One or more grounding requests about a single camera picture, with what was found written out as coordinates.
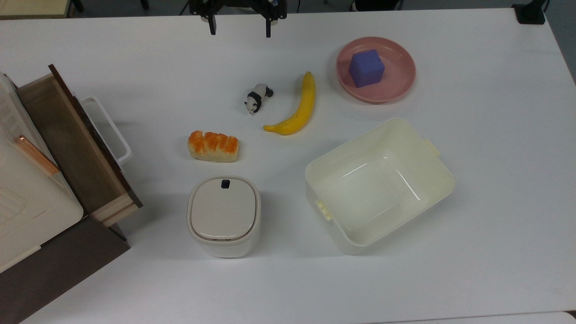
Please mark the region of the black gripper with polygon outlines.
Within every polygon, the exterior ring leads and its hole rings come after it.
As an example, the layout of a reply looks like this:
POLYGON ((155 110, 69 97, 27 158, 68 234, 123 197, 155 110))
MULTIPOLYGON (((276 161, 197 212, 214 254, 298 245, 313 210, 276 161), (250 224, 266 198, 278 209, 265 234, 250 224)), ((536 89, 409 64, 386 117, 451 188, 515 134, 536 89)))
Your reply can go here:
POLYGON ((271 37, 271 27, 275 20, 287 17, 285 0, 190 0, 189 12, 193 16, 207 18, 211 35, 216 35, 216 13, 225 6, 232 8, 251 8, 266 19, 266 37, 271 37))

